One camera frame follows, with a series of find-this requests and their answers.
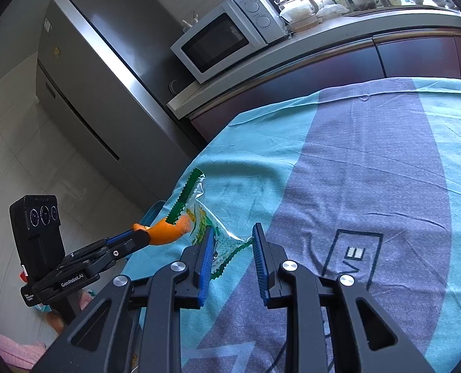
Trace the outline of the teal trash bin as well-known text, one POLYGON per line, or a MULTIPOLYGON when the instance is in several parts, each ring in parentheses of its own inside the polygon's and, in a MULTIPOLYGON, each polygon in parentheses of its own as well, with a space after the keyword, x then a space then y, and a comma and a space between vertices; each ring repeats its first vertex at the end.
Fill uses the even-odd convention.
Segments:
POLYGON ((140 220, 140 224, 150 227, 156 217, 159 215, 160 211, 163 209, 165 204, 164 200, 159 200, 154 203, 150 209, 144 214, 140 220))

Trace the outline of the glass kettle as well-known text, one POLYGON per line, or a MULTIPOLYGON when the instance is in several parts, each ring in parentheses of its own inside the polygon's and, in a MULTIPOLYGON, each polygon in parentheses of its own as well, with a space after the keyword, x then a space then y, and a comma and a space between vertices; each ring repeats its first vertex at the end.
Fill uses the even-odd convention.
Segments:
POLYGON ((315 0, 274 0, 280 16, 289 24, 300 22, 317 14, 319 8, 315 0))

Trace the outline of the dark lower kitchen cabinets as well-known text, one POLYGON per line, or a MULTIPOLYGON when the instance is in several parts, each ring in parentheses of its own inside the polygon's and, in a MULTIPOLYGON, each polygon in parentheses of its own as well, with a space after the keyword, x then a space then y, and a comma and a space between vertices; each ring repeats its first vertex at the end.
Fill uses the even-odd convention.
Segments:
POLYGON ((392 32, 319 51, 243 83, 189 119, 203 139, 211 141, 241 112, 385 77, 461 79, 461 31, 392 32))

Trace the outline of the teal grey tablecloth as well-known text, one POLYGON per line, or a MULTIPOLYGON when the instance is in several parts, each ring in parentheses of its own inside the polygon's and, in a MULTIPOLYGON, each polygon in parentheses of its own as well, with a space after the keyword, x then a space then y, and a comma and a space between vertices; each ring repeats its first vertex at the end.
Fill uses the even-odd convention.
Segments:
POLYGON ((235 117, 193 161, 228 231, 366 285, 437 372, 461 358, 461 80, 387 78, 235 117))

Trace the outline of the white microwave oven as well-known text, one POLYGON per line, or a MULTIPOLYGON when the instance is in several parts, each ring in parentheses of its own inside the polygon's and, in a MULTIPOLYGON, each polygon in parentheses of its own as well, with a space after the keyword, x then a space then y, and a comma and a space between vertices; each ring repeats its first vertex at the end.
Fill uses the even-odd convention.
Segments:
POLYGON ((287 35, 268 0, 223 0, 187 30, 171 51, 199 83, 287 35))

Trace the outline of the grey refrigerator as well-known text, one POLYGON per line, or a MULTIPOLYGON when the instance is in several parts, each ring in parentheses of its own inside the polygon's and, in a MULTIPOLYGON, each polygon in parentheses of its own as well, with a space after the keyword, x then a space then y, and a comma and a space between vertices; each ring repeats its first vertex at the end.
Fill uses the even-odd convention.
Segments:
POLYGON ((193 82, 181 27, 156 0, 50 0, 36 94, 104 177, 146 209, 170 196, 203 137, 169 102, 193 82))

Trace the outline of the orange peel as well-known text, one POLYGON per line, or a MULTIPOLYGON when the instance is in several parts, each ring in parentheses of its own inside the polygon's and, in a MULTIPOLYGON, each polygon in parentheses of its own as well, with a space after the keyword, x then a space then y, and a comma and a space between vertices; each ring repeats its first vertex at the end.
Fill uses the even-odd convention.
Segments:
POLYGON ((185 234, 190 233, 193 228, 193 222, 189 216, 182 215, 175 224, 170 224, 166 218, 163 218, 153 227, 135 223, 132 228, 134 231, 145 232, 149 236, 150 245, 160 246, 177 241, 185 234))

